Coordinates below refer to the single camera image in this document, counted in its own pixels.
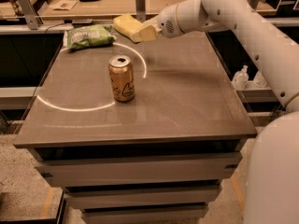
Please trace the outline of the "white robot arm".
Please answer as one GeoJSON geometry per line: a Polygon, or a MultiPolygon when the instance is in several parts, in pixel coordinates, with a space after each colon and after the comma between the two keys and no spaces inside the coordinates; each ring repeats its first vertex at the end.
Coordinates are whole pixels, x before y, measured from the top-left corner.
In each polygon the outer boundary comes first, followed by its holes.
{"type": "Polygon", "coordinates": [[[299,224],[299,45],[247,0],[185,0],[144,22],[167,37],[223,28],[247,54],[286,113],[255,138],[244,224],[299,224]]]}

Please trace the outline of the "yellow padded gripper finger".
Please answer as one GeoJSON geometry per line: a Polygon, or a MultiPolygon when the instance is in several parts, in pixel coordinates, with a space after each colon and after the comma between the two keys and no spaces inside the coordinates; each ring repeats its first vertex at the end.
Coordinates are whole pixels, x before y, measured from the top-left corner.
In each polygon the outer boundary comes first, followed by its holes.
{"type": "Polygon", "coordinates": [[[156,25],[148,24],[144,25],[141,24],[137,28],[137,41],[144,42],[144,41],[152,41],[158,37],[161,29],[158,28],[156,25]]]}
{"type": "Polygon", "coordinates": [[[157,24],[158,24],[158,22],[157,22],[157,16],[154,16],[154,17],[152,17],[152,18],[150,18],[148,20],[145,20],[143,22],[144,26],[146,26],[146,25],[157,25],[157,24]]]}

